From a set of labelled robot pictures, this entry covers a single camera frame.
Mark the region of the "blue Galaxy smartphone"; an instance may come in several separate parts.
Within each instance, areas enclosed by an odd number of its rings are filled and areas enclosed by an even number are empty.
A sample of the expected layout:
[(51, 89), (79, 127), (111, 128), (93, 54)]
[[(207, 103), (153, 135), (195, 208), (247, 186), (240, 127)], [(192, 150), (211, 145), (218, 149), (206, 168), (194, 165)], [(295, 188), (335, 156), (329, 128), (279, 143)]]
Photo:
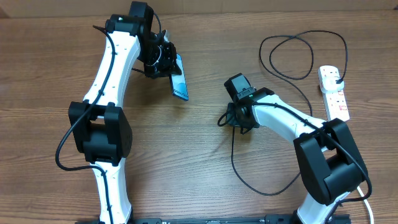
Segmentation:
[(172, 89), (173, 96), (183, 100), (188, 101), (189, 95), (187, 90), (187, 84), (185, 80), (185, 73), (183, 69), (182, 58), (179, 54), (177, 54), (177, 65), (179, 69), (181, 69), (181, 75), (171, 75), (170, 76), (170, 86)]

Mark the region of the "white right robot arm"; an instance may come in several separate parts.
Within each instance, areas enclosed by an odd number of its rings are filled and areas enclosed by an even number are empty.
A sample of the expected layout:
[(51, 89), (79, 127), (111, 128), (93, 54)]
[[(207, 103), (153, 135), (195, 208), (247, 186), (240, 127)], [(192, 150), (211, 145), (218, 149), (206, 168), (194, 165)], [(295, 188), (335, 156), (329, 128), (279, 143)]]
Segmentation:
[(350, 202), (348, 195), (365, 182), (364, 201), (372, 194), (368, 170), (348, 125), (339, 118), (331, 121), (309, 116), (284, 103), (268, 88), (255, 89), (239, 73), (225, 83), (232, 101), (222, 117), (239, 127), (241, 134), (265, 126), (294, 145), (305, 200), (292, 214), (268, 214), (264, 223), (351, 223), (349, 215), (336, 209)]

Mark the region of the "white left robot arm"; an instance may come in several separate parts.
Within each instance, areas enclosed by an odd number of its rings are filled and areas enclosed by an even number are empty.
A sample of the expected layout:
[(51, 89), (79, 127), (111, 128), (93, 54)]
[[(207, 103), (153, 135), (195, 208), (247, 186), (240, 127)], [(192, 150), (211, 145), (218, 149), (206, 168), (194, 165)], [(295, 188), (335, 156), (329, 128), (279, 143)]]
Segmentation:
[(113, 14), (100, 27), (106, 46), (96, 78), (81, 102), (71, 102), (70, 129), (78, 152), (96, 178), (101, 212), (97, 223), (132, 223), (133, 208), (127, 196), (125, 163), (131, 151), (132, 129), (123, 111), (124, 94), (133, 65), (155, 79), (167, 77), (173, 96), (189, 99), (183, 63), (166, 30), (152, 32), (157, 14), (145, 2), (133, 1), (127, 15)]

